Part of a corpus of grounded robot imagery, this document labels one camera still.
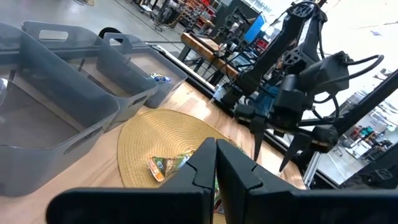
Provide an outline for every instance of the workbench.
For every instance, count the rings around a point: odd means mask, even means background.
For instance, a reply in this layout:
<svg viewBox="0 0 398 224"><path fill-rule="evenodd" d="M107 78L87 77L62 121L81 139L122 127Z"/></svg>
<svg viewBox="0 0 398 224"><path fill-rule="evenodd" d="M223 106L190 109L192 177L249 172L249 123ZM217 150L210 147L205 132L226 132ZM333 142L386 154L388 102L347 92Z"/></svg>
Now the workbench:
<svg viewBox="0 0 398 224"><path fill-rule="evenodd" d="M194 74L182 62L179 64ZM203 120L253 156L254 138L248 128L238 124L188 83L183 83L161 108ZM143 107L138 114L147 110L151 109ZM47 205L64 190L74 187L123 187L117 160L118 137L122 127L123 124L102 135L87 155L35 192L24 197L0 197L0 224L45 223ZM281 173L278 172L282 159L282 154L262 143L258 163L297 188L305 189L302 176L293 162L289 162Z"/></svg>
<svg viewBox="0 0 398 224"><path fill-rule="evenodd" d="M210 84L212 85L217 85L224 77L224 74L228 74L229 77L235 78L239 75L239 72L234 69L231 65L225 65L225 61L222 59L215 59L214 52L218 50L218 44L211 40L210 38L205 38L205 37L197 37L199 38L202 42L206 43L207 46L203 45L199 40L196 38L192 37L189 33L182 33L181 35L181 42L185 44L185 47L182 49L180 55L178 56L178 59L180 61L184 61L186 57L188 56L189 52L191 50L195 51L198 55L200 55L201 58L203 58L206 61L213 62L213 66L217 69L221 68L219 71L217 71L211 80L209 81ZM194 69L194 72L197 72L199 69L199 66L197 66Z"/></svg>

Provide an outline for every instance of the plastic storage basket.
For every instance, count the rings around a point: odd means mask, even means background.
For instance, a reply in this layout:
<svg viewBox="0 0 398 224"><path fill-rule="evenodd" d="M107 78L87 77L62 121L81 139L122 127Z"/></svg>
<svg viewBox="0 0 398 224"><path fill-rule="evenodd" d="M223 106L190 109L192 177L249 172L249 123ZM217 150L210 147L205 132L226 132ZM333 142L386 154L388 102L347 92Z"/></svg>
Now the plastic storage basket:
<svg viewBox="0 0 398 224"><path fill-rule="evenodd" d="M112 45L112 47L118 49L128 60L134 62L146 73L158 73L170 78L169 82L157 82L158 90L145 102L146 106L158 108L173 95L174 91L187 78L187 74L184 71L137 37L126 34L105 34L105 41L110 41L111 39L121 42L121 44Z"/></svg>
<svg viewBox="0 0 398 224"><path fill-rule="evenodd" d="M115 97L120 111L107 131L133 117L157 89L151 77L88 29L31 21L22 29Z"/></svg>
<svg viewBox="0 0 398 224"><path fill-rule="evenodd" d="M29 194L72 165L118 108L32 37L0 24L0 195Z"/></svg>

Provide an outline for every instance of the snack packet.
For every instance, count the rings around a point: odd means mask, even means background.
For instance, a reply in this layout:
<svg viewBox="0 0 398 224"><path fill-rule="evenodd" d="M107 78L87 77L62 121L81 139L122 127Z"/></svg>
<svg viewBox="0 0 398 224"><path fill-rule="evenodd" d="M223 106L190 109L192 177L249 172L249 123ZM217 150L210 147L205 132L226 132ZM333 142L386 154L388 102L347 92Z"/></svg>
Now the snack packet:
<svg viewBox="0 0 398 224"><path fill-rule="evenodd" d="M171 82L171 78L159 73L151 73L150 76L158 83L158 82Z"/></svg>
<svg viewBox="0 0 398 224"><path fill-rule="evenodd" d="M148 160L149 169L158 182L165 180L167 174L179 170L191 158L194 150L187 150L173 158L151 157Z"/></svg>

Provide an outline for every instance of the food wrapper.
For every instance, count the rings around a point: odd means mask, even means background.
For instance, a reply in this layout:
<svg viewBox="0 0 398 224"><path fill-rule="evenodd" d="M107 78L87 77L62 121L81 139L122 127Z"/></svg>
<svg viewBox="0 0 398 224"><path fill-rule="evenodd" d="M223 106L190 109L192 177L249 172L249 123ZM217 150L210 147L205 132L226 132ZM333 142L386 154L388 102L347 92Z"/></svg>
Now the food wrapper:
<svg viewBox="0 0 398 224"><path fill-rule="evenodd" d="M159 73L151 73L150 76L151 76L157 83L159 83L159 82L168 83L168 82L171 82L171 81L172 81L172 79L171 79L170 77L165 76L165 75L162 75L162 74L159 74Z"/></svg>
<svg viewBox="0 0 398 224"><path fill-rule="evenodd" d="M245 153L243 149L239 147L234 141L229 140L229 143ZM149 169L158 182L163 182L167 174L179 170L179 168L181 168L189 160L189 158L191 158L194 152L194 150L189 149L173 158L155 156L151 157L148 159ZM224 214L217 176L215 179L214 212Z"/></svg>

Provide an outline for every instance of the round straw placemat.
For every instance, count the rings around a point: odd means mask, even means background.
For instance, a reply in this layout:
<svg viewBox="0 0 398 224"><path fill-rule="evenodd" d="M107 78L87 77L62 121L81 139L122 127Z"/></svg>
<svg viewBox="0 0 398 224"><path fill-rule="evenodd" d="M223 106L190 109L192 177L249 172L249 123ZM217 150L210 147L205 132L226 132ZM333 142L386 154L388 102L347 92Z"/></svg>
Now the round straw placemat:
<svg viewBox="0 0 398 224"><path fill-rule="evenodd" d="M152 176L148 158L174 157L187 149L196 150L208 137L229 140L205 122L171 110L152 110L131 118L121 130L118 164L128 188L157 188L162 185ZM215 213L213 223L225 223Z"/></svg>

